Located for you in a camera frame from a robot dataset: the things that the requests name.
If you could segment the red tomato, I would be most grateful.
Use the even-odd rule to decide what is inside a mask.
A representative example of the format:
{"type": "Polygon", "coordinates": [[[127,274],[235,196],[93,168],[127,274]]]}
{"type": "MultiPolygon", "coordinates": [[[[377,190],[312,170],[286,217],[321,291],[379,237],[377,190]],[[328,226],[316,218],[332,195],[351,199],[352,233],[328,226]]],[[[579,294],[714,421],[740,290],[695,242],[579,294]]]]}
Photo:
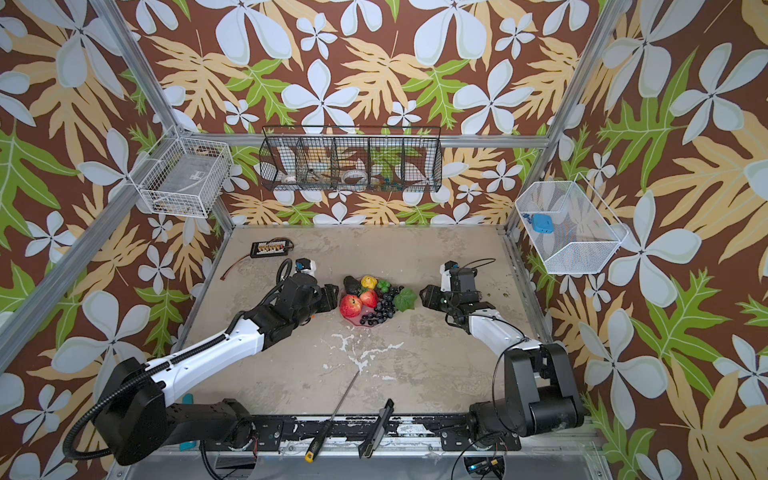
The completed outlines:
{"type": "Polygon", "coordinates": [[[361,315],[363,303],[357,295],[347,294],[340,303],[339,310],[345,319],[355,319],[361,315]]]}

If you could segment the dark avocado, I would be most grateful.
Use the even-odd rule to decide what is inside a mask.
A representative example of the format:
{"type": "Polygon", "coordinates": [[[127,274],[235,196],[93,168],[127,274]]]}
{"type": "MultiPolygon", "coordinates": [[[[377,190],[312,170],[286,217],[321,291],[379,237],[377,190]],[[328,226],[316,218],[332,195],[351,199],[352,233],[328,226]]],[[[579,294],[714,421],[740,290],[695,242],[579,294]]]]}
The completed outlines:
{"type": "Polygon", "coordinates": [[[361,281],[353,276],[346,276],[343,279],[343,286],[347,295],[359,296],[363,291],[361,281]]]}

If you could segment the pink dotted plate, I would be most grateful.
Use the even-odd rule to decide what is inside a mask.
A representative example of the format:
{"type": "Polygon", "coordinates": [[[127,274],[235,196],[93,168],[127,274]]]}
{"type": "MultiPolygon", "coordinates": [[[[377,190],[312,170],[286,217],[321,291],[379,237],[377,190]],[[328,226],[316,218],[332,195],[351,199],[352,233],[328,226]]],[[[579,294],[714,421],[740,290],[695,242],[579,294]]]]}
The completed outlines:
{"type": "Polygon", "coordinates": [[[338,309],[354,326],[375,327],[391,320],[398,312],[392,293],[364,289],[359,295],[342,292],[338,309]]]}

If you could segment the red mango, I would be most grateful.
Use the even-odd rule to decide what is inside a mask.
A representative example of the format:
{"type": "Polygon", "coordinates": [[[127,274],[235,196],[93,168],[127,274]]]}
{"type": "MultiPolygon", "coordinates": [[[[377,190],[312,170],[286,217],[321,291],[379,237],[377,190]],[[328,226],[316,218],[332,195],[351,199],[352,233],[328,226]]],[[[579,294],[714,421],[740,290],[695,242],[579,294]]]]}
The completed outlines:
{"type": "Polygon", "coordinates": [[[379,296],[375,290],[366,290],[359,295],[363,306],[375,309],[379,303],[379,296]]]}

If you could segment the yellow pear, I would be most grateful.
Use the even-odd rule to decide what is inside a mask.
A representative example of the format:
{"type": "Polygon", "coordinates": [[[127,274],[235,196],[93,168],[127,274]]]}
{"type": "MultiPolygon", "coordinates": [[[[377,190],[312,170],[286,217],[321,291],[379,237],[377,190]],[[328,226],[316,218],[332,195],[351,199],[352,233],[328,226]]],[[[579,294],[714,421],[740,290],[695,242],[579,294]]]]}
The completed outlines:
{"type": "Polygon", "coordinates": [[[361,286],[367,290],[374,290],[378,284],[378,280],[370,275],[364,276],[361,280],[361,286]]]}

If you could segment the black grape bunch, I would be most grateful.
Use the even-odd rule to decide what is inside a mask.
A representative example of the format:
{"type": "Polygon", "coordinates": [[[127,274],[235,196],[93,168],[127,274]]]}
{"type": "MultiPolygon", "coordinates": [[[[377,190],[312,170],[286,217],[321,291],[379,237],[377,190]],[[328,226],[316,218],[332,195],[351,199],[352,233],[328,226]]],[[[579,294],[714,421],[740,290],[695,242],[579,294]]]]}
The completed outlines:
{"type": "Polygon", "coordinates": [[[393,319],[398,313],[413,310],[418,298],[414,290],[392,284],[388,294],[378,294],[378,296],[379,303],[375,309],[363,306],[360,318],[356,320],[358,325],[373,327],[383,324],[393,319]]]}

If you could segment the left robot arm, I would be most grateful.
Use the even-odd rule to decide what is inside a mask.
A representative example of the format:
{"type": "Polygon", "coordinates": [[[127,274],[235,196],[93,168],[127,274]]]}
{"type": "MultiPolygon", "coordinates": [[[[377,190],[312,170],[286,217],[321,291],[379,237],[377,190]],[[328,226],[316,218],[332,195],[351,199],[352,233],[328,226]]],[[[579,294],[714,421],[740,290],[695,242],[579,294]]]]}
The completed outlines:
{"type": "Polygon", "coordinates": [[[132,465],[161,447],[191,441],[240,449],[253,435],[249,411],[234,399],[183,404],[181,398],[227,367],[288,338],[317,313],[334,310],[339,288],[307,273],[279,281],[228,327],[190,347],[149,362],[117,365],[101,396],[62,442],[73,461],[112,456],[132,465]]]}

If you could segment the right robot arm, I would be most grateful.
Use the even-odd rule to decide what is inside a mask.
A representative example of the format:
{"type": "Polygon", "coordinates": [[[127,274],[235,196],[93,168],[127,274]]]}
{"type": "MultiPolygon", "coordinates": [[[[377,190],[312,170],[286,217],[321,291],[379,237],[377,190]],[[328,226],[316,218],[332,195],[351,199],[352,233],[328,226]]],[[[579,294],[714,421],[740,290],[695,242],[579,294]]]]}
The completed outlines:
{"type": "Polygon", "coordinates": [[[482,299],[476,276],[475,267],[448,261],[440,283],[419,292],[423,306],[485,344],[496,355],[494,372],[503,374],[502,396],[469,407],[471,438],[481,444],[582,426],[585,408],[564,346],[535,340],[505,320],[482,299]]]}

